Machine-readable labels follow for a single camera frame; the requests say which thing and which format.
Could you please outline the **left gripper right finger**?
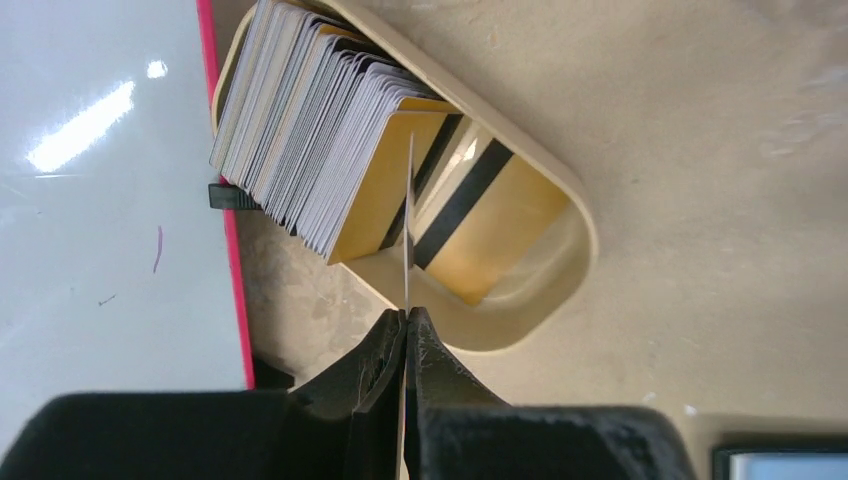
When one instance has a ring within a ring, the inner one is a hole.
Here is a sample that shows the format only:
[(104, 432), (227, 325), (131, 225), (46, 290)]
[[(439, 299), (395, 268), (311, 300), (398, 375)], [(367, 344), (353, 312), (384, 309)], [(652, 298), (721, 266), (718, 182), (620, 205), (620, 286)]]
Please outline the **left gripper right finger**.
[(407, 314), (404, 461), (411, 479), (520, 479), (510, 405), (443, 344), (428, 312)]

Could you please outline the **black card holder wallet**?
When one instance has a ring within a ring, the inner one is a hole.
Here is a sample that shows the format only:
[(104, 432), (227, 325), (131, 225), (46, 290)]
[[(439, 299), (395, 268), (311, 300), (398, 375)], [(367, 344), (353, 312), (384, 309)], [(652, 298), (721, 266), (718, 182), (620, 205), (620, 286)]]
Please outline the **black card holder wallet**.
[(846, 447), (722, 447), (713, 451), (712, 479), (845, 480)]

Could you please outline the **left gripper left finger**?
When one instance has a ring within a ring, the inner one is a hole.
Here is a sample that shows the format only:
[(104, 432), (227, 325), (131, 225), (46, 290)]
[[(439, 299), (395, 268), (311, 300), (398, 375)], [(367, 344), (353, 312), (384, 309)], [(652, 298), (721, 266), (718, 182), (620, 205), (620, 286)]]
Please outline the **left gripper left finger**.
[(366, 336), (312, 380), (289, 393), (287, 479), (396, 479), (404, 313), (382, 312)]

